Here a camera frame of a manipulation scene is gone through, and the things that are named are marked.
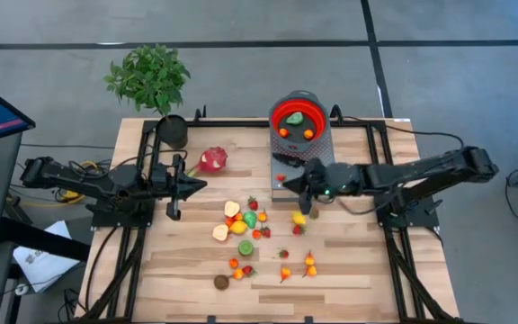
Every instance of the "red strawberry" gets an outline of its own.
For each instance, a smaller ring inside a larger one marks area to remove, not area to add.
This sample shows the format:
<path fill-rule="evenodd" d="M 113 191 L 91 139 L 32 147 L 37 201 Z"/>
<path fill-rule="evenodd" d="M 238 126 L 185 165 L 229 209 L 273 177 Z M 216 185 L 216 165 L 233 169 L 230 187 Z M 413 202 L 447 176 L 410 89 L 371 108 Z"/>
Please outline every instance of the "red strawberry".
<path fill-rule="evenodd" d="M 243 267 L 242 270 L 246 276 L 251 276 L 255 274 L 255 270 L 250 265 Z"/>
<path fill-rule="evenodd" d="M 255 197 L 253 196 L 250 196 L 249 199 L 247 200 L 247 204 L 249 205 L 249 208 L 252 210 L 252 211 L 256 211 L 259 209 L 259 202 L 257 202 L 257 200 L 255 199 Z"/>
<path fill-rule="evenodd" d="M 293 234 L 294 235 L 303 235 L 305 234 L 305 228 L 301 225 L 295 225 L 295 227 L 293 228 Z"/>
<path fill-rule="evenodd" d="M 261 228 L 261 233 L 263 234 L 264 238 L 270 238 L 271 237 L 271 229 L 268 227 Z"/>
<path fill-rule="evenodd" d="M 279 257 L 280 258 L 288 258 L 289 257 L 289 251 L 288 250 L 281 250 L 281 252 L 279 252 Z"/>

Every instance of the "wooden table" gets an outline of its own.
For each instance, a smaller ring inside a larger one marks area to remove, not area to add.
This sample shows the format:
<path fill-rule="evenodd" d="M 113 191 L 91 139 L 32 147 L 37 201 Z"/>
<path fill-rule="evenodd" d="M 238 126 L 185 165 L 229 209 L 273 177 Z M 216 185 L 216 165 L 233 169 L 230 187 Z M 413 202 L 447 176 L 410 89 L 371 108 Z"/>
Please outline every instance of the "wooden table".
<path fill-rule="evenodd" d="M 114 165 L 137 155 L 143 121 L 122 120 Z M 387 120 L 387 124 L 411 130 L 409 121 Z M 228 167 L 221 175 L 203 176 L 208 186 L 187 202 L 180 202 L 181 221 L 165 215 L 166 200 L 157 203 L 153 226 L 147 230 L 133 321 L 202 322 L 215 315 L 217 321 L 230 322 L 302 322 L 305 316 L 313 316 L 315 322 L 398 322 L 385 239 L 375 214 L 358 217 L 337 204 L 319 206 L 320 217 L 308 220 L 307 233 L 293 236 L 290 213 L 298 209 L 297 204 L 271 202 L 268 134 L 266 128 L 189 129 L 187 167 L 212 146 L 227 151 Z M 414 135 L 389 130 L 388 137 L 396 164 L 419 158 Z M 379 134 L 375 139 L 382 157 Z M 333 129 L 333 143 L 336 161 L 371 162 L 364 129 Z M 162 155 L 162 161 L 170 163 L 170 156 Z M 250 195 L 267 210 L 272 237 L 253 240 L 248 231 L 241 237 L 232 235 L 227 242 L 212 238 L 212 229 L 225 219 L 225 201 L 245 205 Z M 366 210 L 371 207 L 371 198 L 351 198 L 348 203 L 354 209 Z M 94 234 L 81 301 L 97 249 L 109 231 L 101 229 Z M 441 243 L 426 229 L 410 229 L 409 233 L 419 278 L 446 311 L 458 316 Z M 220 292 L 214 288 L 213 278 L 231 274 L 228 260 L 238 257 L 237 244 L 242 239 L 252 240 L 255 252 L 247 260 L 239 260 L 253 266 L 258 274 L 231 280 L 229 288 Z M 112 279 L 120 240 L 118 229 L 101 254 L 91 286 L 92 302 Z M 278 258 L 282 248 L 290 251 L 284 261 Z M 309 250 L 316 259 L 318 275 L 302 278 L 303 259 Z M 293 273 L 284 283 L 280 283 L 281 265 Z M 410 289 L 402 278 L 412 316 Z M 121 286 L 118 315 L 124 310 L 127 286 L 126 280 Z"/>

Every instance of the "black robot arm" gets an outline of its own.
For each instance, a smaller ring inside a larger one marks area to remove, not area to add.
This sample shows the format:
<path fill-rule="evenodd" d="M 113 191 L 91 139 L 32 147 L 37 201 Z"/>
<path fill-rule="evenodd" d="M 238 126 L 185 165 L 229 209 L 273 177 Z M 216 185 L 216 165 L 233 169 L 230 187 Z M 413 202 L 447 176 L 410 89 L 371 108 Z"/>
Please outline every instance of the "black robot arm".
<path fill-rule="evenodd" d="M 176 154 L 171 166 L 161 163 L 153 166 L 151 177 L 144 179 L 140 170 L 133 165 L 117 166 L 106 174 L 90 174 L 79 166 L 64 166 L 51 157 L 38 157 L 25 162 L 21 176 L 23 185 L 28 188 L 61 188 L 84 194 L 98 200 L 96 205 L 87 205 L 90 211 L 103 214 L 129 215 L 145 214 L 149 202 L 157 198 L 171 198 L 167 204 L 167 215 L 179 220 L 181 212 L 178 201 L 186 200 L 207 185 L 207 182 L 185 175 L 184 162 Z M 114 225 L 123 225 L 115 220 Z"/>
<path fill-rule="evenodd" d="M 436 194 L 461 182 L 483 183 L 498 172 L 487 152 L 482 148 L 466 147 L 437 157 L 419 159 L 402 165 L 349 165 L 334 163 L 323 166 L 313 158 L 305 165 L 301 177 L 291 179 L 283 186 L 299 195 L 299 207 L 309 213 L 311 199 L 324 196 L 398 194 L 393 197 L 394 208 L 405 208 L 413 201 Z M 399 190 L 408 182 L 425 179 L 406 190 Z"/>

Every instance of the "red bowl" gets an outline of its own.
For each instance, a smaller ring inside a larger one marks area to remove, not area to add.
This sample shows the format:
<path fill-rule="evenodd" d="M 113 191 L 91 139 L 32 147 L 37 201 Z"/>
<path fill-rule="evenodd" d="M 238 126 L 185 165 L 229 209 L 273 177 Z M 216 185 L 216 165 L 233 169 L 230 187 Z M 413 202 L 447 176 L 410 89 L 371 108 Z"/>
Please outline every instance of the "red bowl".
<path fill-rule="evenodd" d="M 293 113 L 303 113 L 315 124 L 315 136 L 313 139 L 318 139 L 325 131 L 326 119 L 320 107 L 307 99 L 290 99 L 280 103 L 272 114 L 272 126 L 279 134 L 279 124 L 282 119 L 291 116 Z"/>

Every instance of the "black plant pot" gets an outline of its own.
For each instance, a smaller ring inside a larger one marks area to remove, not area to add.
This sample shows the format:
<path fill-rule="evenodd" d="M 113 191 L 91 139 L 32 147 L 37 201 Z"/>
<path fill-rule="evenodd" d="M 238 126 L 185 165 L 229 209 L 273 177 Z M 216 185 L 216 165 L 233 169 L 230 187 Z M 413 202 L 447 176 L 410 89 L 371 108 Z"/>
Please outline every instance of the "black plant pot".
<path fill-rule="evenodd" d="M 163 117 L 157 123 L 155 133 L 171 149 L 182 149 L 187 145 L 187 121 L 181 116 Z"/>

